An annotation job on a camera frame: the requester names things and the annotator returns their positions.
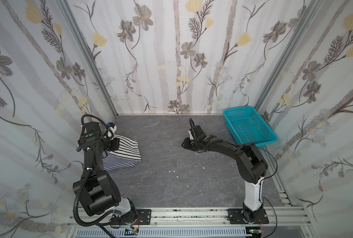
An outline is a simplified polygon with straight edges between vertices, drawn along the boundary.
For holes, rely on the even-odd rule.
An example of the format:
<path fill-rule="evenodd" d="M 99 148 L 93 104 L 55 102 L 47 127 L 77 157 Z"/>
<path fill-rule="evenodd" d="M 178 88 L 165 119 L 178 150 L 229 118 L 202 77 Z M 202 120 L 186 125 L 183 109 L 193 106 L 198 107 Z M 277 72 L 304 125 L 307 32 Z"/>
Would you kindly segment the black white striped tank top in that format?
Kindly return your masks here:
<path fill-rule="evenodd" d="M 106 156 L 115 155 L 122 158 L 141 161 L 142 157 L 139 150 L 139 144 L 136 140 L 121 135 L 115 135 L 113 138 L 120 139 L 120 146 L 117 151 L 108 151 Z"/>

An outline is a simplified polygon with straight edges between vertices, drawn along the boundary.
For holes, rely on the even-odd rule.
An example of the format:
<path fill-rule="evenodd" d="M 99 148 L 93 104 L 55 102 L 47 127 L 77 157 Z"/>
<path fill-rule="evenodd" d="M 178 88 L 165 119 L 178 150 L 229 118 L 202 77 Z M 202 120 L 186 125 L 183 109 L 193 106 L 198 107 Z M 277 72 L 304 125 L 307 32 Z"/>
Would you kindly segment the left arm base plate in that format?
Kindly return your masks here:
<path fill-rule="evenodd" d="M 109 222 L 112 226 L 149 225 L 151 221 L 151 215 L 151 209 L 137 209 L 136 211 L 130 211 L 122 216 L 113 215 Z"/>

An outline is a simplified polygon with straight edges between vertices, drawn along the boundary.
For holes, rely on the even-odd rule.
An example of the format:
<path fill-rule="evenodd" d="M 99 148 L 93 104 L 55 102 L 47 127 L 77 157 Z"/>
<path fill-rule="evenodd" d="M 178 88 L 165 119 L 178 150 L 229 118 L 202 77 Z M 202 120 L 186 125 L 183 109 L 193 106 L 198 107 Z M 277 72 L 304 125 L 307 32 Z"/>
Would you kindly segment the blue white striped tank top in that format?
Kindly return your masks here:
<path fill-rule="evenodd" d="M 103 158 L 103 167 L 106 171 L 135 167 L 140 161 L 110 155 Z"/>

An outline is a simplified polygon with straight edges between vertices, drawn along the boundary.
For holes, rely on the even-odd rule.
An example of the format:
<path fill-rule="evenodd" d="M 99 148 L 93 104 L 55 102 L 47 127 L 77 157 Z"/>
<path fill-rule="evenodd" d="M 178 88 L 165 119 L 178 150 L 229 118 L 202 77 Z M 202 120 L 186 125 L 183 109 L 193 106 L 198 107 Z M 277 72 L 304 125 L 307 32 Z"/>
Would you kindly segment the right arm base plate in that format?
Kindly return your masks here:
<path fill-rule="evenodd" d="M 231 225 L 265 225 L 269 224 L 269 219 L 266 211 L 263 208 L 257 211 L 251 211 L 249 209 L 228 209 L 227 220 Z"/>

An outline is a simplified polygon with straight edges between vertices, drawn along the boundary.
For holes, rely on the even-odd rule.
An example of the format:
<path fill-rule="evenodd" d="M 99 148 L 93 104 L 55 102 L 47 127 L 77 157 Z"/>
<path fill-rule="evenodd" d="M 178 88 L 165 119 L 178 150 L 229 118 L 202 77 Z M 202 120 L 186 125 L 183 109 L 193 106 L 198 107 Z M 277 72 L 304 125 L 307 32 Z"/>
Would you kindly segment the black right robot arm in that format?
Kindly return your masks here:
<path fill-rule="evenodd" d="M 215 135 L 206 135 L 192 118 L 189 118 L 189 137 L 181 146 L 197 153 L 216 152 L 235 160 L 241 178 L 245 181 L 246 195 L 241 209 L 229 209 L 228 220 L 231 224 L 268 224 L 264 209 L 262 186 L 266 179 L 273 177 L 278 169 L 267 176 L 268 163 L 261 154 L 263 150 L 254 143 L 233 144 Z"/>

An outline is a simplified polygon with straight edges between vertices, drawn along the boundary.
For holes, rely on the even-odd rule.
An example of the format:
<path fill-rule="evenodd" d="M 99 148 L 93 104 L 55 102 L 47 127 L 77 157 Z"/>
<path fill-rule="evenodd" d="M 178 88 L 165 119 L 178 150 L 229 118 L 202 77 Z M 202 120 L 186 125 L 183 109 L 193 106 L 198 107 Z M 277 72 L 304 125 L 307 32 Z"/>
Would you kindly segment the teal plastic basket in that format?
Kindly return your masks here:
<path fill-rule="evenodd" d="M 223 111 L 225 123 L 238 144 L 254 143 L 263 147 L 279 139 L 257 110 L 251 106 Z"/>

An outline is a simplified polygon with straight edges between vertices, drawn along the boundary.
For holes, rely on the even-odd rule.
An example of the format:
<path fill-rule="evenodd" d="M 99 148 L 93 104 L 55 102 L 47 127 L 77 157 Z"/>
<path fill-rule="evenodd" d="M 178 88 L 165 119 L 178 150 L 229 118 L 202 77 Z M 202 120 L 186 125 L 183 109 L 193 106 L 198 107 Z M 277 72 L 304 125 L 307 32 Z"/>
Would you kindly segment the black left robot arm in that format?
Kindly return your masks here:
<path fill-rule="evenodd" d="M 133 228 L 140 223 L 134 203 L 121 197 L 103 165 L 103 155 L 118 150 L 120 140 L 114 138 L 113 124 L 91 114 L 81 117 L 81 128 L 76 150 L 84 153 L 84 167 L 80 180 L 73 183 L 73 217 L 79 226 L 97 226 L 112 238 L 108 226 L 125 223 Z"/>

